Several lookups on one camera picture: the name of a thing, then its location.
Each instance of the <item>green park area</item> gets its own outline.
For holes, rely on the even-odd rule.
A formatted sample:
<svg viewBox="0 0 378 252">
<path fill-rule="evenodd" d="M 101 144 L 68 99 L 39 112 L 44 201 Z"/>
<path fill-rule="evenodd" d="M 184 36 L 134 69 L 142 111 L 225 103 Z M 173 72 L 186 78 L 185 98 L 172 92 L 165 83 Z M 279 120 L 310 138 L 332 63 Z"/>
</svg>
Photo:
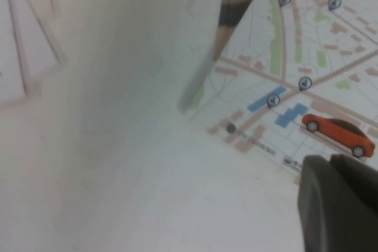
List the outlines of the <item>green park area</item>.
<svg viewBox="0 0 378 252">
<path fill-rule="evenodd" d="M 295 45 L 295 62 L 302 63 L 303 59 L 303 46 L 301 44 Z"/>
<path fill-rule="evenodd" d="M 332 18 L 328 14 L 326 14 L 324 11 L 318 11 L 317 14 L 314 17 L 314 20 L 317 21 L 317 22 L 329 21 L 331 19 Z"/>
<path fill-rule="evenodd" d="M 198 109 L 200 107 L 201 100 L 205 95 L 205 86 L 202 85 L 198 92 L 195 94 L 194 98 L 192 99 L 189 109 Z"/>
<path fill-rule="evenodd" d="M 277 0 L 269 0 L 271 4 L 272 23 L 274 26 L 275 38 L 271 41 L 271 64 L 269 72 L 273 75 L 280 76 L 282 69 L 282 54 L 283 54 L 283 38 L 282 38 L 282 23 L 281 11 Z"/>
<path fill-rule="evenodd" d="M 320 67 L 327 67 L 327 59 L 325 59 L 325 52 L 323 50 L 317 51 L 317 60 Z"/>
<path fill-rule="evenodd" d="M 336 83 L 336 87 L 338 87 L 339 89 L 349 90 L 350 89 L 350 83 L 347 79 L 341 80 L 341 81 Z"/>
</svg>

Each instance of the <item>white table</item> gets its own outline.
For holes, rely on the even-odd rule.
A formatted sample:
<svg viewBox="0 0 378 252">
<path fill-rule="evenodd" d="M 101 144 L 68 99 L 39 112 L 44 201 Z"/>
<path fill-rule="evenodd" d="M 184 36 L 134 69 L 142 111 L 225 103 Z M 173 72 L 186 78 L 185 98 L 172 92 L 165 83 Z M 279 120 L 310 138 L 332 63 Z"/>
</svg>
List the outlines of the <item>white table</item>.
<svg viewBox="0 0 378 252">
<path fill-rule="evenodd" d="M 298 187 L 178 110 L 220 0 L 60 0 L 69 59 L 0 110 L 1 251 L 302 251 Z"/>
</svg>

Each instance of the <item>car illustration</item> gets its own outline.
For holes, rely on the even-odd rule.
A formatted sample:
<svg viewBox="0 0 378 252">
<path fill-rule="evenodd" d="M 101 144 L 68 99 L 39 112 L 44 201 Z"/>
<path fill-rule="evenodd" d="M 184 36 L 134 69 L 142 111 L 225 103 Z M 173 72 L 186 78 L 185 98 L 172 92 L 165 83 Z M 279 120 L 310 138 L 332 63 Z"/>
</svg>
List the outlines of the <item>car illustration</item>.
<svg viewBox="0 0 378 252">
<path fill-rule="evenodd" d="M 372 142 L 357 126 L 341 119 L 324 118 L 306 114 L 302 123 L 311 133 L 316 131 L 344 145 L 352 151 L 353 156 L 370 158 L 374 154 L 375 143 Z"/>
</svg>

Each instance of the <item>black object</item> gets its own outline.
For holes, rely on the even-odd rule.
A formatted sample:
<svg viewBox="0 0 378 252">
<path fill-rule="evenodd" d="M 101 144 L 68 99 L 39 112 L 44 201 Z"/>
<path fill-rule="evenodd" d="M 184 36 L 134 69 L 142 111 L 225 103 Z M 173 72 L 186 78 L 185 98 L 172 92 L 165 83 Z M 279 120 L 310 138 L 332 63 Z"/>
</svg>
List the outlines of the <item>black object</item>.
<svg viewBox="0 0 378 252">
<path fill-rule="evenodd" d="M 378 251 L 378 171 L 360 161 L 307 156 L 298 209 L 305 251 Z"/>
<path fill-rule="evenodd" d="M 229 123 L 229 124 L 227 125 L 227 127 L 226 127 L 226 130 L 227 130 L 227 132 L 229 132 L 229 133 L 231 133 L 231 134 L 235 133 L 235 131 L 236 131 L 236 126 L 235 126 L 235 124 Z"/>
</svg>

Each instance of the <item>map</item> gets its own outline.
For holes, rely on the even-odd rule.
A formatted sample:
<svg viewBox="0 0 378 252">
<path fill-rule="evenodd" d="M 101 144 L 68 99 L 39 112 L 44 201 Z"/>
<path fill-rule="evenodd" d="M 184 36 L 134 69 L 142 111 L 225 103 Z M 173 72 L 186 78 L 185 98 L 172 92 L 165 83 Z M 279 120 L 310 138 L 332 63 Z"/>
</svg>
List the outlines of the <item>map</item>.
<svg viewBox="0 0 378 252">
<path fill-rule="evenodd" d="M 187 115 L 293 174 L 316 154 L 378 169 L 378 0 L 253 0 Z"/>
</svg>

